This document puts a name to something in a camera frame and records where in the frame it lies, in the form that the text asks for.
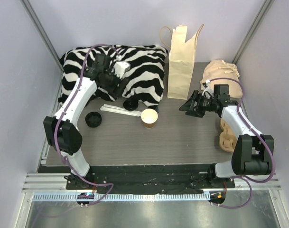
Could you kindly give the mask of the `single black cup lid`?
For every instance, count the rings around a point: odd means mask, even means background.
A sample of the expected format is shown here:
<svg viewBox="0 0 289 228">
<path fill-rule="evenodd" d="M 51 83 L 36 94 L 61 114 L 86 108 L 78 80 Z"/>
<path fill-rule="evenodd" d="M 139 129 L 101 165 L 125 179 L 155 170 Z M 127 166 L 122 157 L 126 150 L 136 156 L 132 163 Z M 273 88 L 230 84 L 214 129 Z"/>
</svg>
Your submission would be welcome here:
<svg viewBox="0 0 289 228">
<path fill-rule="evenodd" d="M 134 111 L 138 108 L 139 103 L 137 100 L 133 100 L 133 99 L 126 99 L 123 102 L 123 107 L 127 110 L 127 111 Z"/>
</svg>

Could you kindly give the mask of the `black lid stack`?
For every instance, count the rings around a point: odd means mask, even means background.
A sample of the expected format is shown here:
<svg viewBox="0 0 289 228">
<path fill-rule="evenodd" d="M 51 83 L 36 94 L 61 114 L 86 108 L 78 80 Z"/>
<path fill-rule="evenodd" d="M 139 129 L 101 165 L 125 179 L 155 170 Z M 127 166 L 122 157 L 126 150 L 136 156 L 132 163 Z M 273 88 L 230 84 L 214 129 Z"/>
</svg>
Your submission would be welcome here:
<svg viewBox="0 0 289 228">
<path fill-rule="evenodd" d="M 102 123 L 102 116 L 99 112 L 90 112 L 85 117 L 87 126 L 96 128 Z"/>
</svg>

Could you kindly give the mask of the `single brown paper cup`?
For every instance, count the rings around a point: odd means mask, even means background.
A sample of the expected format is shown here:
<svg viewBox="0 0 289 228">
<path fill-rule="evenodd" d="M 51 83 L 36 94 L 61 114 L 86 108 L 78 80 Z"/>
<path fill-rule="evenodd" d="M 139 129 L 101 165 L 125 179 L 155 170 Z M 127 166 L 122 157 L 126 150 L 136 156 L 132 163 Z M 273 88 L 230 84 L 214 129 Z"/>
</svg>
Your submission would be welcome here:
<svg viewBox="0 0 289 228">
<path fill-rule="evenodd" d="M 155 126 L 158 119 L 158 113 L 153 109 L 145 109 L 141 112 L 140 118 L 143 125 L 146 128 L 150 129 Z"/>
</svg>

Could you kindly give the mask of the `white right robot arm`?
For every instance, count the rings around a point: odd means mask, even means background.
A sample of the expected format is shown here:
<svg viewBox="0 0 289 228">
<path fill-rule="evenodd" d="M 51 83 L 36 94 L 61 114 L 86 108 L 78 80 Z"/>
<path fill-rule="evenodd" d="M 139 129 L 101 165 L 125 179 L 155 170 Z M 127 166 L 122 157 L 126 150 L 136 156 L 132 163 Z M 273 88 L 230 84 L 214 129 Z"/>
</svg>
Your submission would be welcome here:
<svg viewBox="0 0 289 228">
<path fill-rule="evenodd" d="M 231 99 L 227 84 L 214 85 L 212 95 L 195 90 L 180 111 L 198 118 L 202 118 L 206 112 L 214 112 L 228 123 L 237 139 L 231 159 L 210 166 L 206 179 L 209 186 L 219 187 L 224 178 L 243 176 L 249 179 L 252 175 L 266 175 L 263 182 L 268 182 L 273 177 L 274 138 L 251 124 L 238 102 Z"/>
</svg>

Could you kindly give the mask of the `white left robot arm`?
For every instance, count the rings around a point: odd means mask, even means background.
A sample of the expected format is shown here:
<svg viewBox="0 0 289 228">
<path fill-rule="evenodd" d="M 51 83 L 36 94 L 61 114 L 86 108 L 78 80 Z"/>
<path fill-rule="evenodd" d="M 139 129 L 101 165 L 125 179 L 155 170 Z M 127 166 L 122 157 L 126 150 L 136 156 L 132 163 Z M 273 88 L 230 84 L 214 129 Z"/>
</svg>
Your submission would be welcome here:
<svg viewBox="0 0 289 228">
<path fill-rule="evenodd" d="M 130 64 L 126 61 L 111 62 L 109 56 L 97 54 L 91 66 L 82 66 L 79 78 L 62 107 L 43 121 L 48 144 L 69 165 L 71 173 L 78 176 L 77 184 L 84 190 L 92 187 L 93 175 L 81 151 L 83 138 L 77 129 L 77 122 L 98 88 L 115 98 L 122 95 L 128 84 L 128 79 L 123 76 L 129 69 Z"/>
</svg>

